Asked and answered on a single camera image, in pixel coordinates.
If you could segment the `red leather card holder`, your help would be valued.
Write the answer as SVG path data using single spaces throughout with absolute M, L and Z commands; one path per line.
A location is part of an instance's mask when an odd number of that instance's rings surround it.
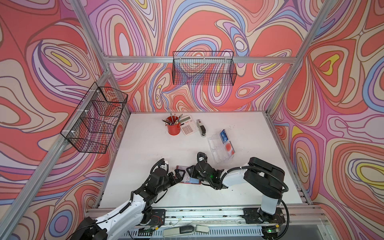
M 196 178 L 192 178 L 189 174 L 189 172 L 187 171 L 187 168 L 186 166 L 177 166 L 176 169 L 179 170 L 180 174 L 184 174 L 183 175 L 183 179 L 181 180 L 181 183 L 182 184 L 193 184 L 193 185 L 200 185 L 201 184 L 201 181 L 199 179 L 196 179 Z

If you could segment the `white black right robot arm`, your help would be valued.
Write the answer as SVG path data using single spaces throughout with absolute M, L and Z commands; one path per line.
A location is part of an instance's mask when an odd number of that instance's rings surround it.
M 243 209 L 242 218 L 248 224 L 285 223 L 282 209 L 283 194 L 289 191 L 284 183 L 285 171 L 259 158 L 250 158 L 248 164 L 229 170 L 216 170 L 208 163 L 208 157 L 199 152 L 197 163 L 187 168 L 191 178 L 205 182 L 214 190 L 228 189 L 247 183 L 262 194 L 261 206 L 257 209 Z

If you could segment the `clear plastic card tray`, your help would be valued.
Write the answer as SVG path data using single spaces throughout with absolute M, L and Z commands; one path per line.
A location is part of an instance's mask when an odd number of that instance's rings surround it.
M 224 165 L 229 164 L 232 161 L 232 158 L 235 154 L 229 158 L 225 150 L 225 144 L 223 144 L 220 138 L 220 132 L 209 137 L 208 144 L 216 164 Z

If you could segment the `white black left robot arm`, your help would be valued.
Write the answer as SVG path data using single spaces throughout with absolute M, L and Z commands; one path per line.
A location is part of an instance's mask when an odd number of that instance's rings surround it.
M 152 218 L 152 204 L 158 194 L 180 183 L 185 170 L 171 172 L 165 159 L 160 159 L 151 168 L 144 183 L 130 193 L 130 198 L 109 213 L 92 219 L 84 218 L 68 240 L 117 240 L 124 231 Z

